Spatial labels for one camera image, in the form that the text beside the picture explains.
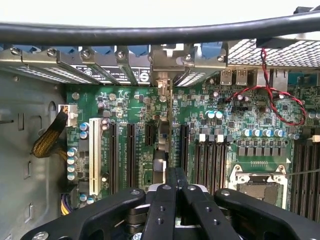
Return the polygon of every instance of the gray metal panel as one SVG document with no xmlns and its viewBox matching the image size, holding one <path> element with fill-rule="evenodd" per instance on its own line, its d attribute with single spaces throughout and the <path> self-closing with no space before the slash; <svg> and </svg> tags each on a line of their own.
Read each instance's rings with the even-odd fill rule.
<svg viewBox="0 0 320 240">
<path fill-rule="evenodd" d="M 39 130 L 55 117 L 50 102 L 64 101 L 59 87 L 48 82 L 1 71 L 0 82 L 0 240 L 17 240 L 59 215 L 57 182 L 64 162 L 30 152 Z"/>
</svg>

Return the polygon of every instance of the capacitor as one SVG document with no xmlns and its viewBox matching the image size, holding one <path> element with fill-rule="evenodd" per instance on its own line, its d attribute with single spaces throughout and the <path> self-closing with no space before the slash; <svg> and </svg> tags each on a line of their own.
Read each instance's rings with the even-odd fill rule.
<svg viewBox="0 0 320 240">
<path fill-rule="evenodd" d="M 105 183 L 108 179 L 109 179 L 109 173 L 108 172 L 105 172 L 104 174 L 102 174 L 101 181 L 103 183 Z"/>
<path fill-rule="evenodd" d="M 87 131 L 80 132 L 80 138 L 81 139 L 87 139 L 88 138 L 88 132 Z"/>
<path fill-rule="evenodd" d="M 69 173 L 73 173 L 75 170 L 76 170 L 76 166 L 73 164 L 73 165 L 69 165 L 66 170 L 69 172 Z"/>
<path fill-rule="evenodd" d="M 288 136 L 291 140 L 298 140 L 300 135 L 298 133 L 290 133 Z"/>
<path fill-rule="evenodd" d="M 98 102 L 97 107 L 98 109 L 104 109 L 106 107 L 106 104 L 104 102 Z"/>
<path fill-rule="evenodd" d="M 110 122 L 109 118 L 105 117 L 101 120 L 102 125 L 107 125 Z"/>
<path fill-rule="evenodd" d="M 81 194 L 81 195 L 79 196 L 79 199 L 80 199 L 81 202 L 85 202 L 85 201 L 87 201 L 87 195 Z"/>
<path fill-rule="evenodd" d="M 259 129 L 253 129 L 252 130 L 252 136 L 259 137 L 260 136 L 260 130 Z"/>
<path fill-rule="evenodd" d="M 242 130 L 242 135 L 245 137 L 250 137 L 250 130 L 245 128 Z"/>
<path fill-rule="evenodd" d="M 72 156 L 67 158 L 66 163 L 72 165 L 72 164 L 75 164 L 75 161 L 76 161 L 76 158 Z"/>
<path fill-rule="evenodd" d="M 265 137 L 271 137 L 272 131 L 270 129 L 264 129 L 262 131 L 262 135 L 265 136 Z"/>
<path fill-rule="evenodd" d="M 93 197 L 88 197 L 86 200 L 87 204 L 93 204 L 95 202 L 95 199 Z"/>
<path fill-rule="evenodd" d="M 316 117 L 316 113 L 315 113 L 315 112 L 308 112 L 307 117 L 308 117 L 309 119 L 314 119 L 314 118 Z"/>
<path fill-rule="evenodd" d="M 206 111 L 205 116 L 209 119 L 213 119 L 215 117 L 215 112 L 214 111 Z"/>
<path fill-rule="evenodd" d="M 107 125 L 102 125 L 102 126 L 101 126 L 101 130 L 102 130 L 102 131 L 107 131 L 109 128 L 110 128 L 110 125 L 109 125 L 109 124 L 107 124 Z"/>
<path fill-rule="evenodd" d="M 87 131 L 89 129 L 89 123 L 83 122 L 80 124 L 79 128 L 81 131 Z"/>
<path fill-rule="evenodd" d="M 72 147 L 72 148 L 70 148 L 70 149 L 66 152 L 66 154 L 67 154 L 69 157 L 73 157 L 74 155 L 76 155 L 77 151 L 78 151 L 78 150 L 77 150 L 75 147 Z"/>
<path fill-rule="evenodd" d="M 220 111 L 214 111 L 214 115 L 215 115 L 215 118 L 217 119 L 222 119 L 223 117 L 223 114 Z"/>
<path fill-rule="evenodd" d="M 66 178 L 67 178 L 69 181 L 75 180 L 75 178 L 76 178 L 75 172 L 68 173 L 68 175 L 66 176 Z"/>
<path fill-rule="evenodd" d="M 284 136 L 284 131 L 281 130 L 281 129 L 276 129 L 276 130 L 274 131 L 274 135 L 275 135 L 276 137 L 282 138 L 282 137 Z"/>
<path fill-rule="evenodd" d="M 236 99 L 238 99 L 238 101 L 242 101 L 244 99 L 244 96 L 239 94 L 238 96 L 236 96 Z"/>
</svg>

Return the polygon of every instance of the black cable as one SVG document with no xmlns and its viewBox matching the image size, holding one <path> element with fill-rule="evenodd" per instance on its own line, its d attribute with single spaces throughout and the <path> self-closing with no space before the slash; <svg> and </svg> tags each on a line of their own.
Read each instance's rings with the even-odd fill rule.
<svg viewBox="0 0 320 240">
<path fill-rule="evenodd" d="M 158 45 L 270 38 L 315 31 L 320 31 L 319 11 L 189 27 L 98 28 L 1 23 L 0 43 L 41 46 Z"/>
</svg>

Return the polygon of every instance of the blue capacitor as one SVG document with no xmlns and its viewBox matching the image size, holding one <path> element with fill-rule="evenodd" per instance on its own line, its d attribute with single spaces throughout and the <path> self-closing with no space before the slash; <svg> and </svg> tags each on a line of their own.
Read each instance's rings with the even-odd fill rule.
<svg viewBox="0 0 320 240">
<path fill-rule="evenodd" d="M 87 131 L 89 129 L 89 123 L 83 122 L 80 124 L 79 128 L 81 131 Z"/>
</svg>

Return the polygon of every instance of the pcie slot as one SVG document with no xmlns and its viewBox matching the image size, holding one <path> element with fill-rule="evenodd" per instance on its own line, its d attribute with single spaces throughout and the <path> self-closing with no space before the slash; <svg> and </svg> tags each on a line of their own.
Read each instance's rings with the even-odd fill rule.
<svg viewBox="0 0 320 240">
<path fill-rule="evenodd" d="M 208 188 L 209 185 L 209 153 L 210 146 L 208 143 L 205 143 L 204 145 L 204 151 L 203 151 L 203 185 Z"/>
<path fill-rule="evenodd" d="M 189 126 L 180 125 L 180 159 L 185 174 L 188 173 Z"/>
<path fill-rule="evenodd" d="M 89 194 L 101 190 L 101 118 L 89 119 Z"/>
<path fill-rule="evenodd" d="M 201 184 L 201 155 L 202 155 L 202 145 L 197 142 L 195 144 L 195 153 L 194 153 L 194 182 L 196 184 Z"/>
<path fill-rule="evenodd" d="M 152 146 L 154 144 L 154 125 L 152 123 L 145 124 L 144 143 L 146 146 Z"/>
<path fill-rule="evenodd" d="M 126 142 L 126 181 L 127 187 L 137 187 L 135 181 L 136 172 L 136 125 L 127 124 L 127 142 Z"/>
<path fill-rule="evenodd" d="M 118 125 L 115 122 L 110 124 L 110 146 L 109 146 L 109 177 L 110 194 L 119 190 L 119 138 Z"/>
</svg>

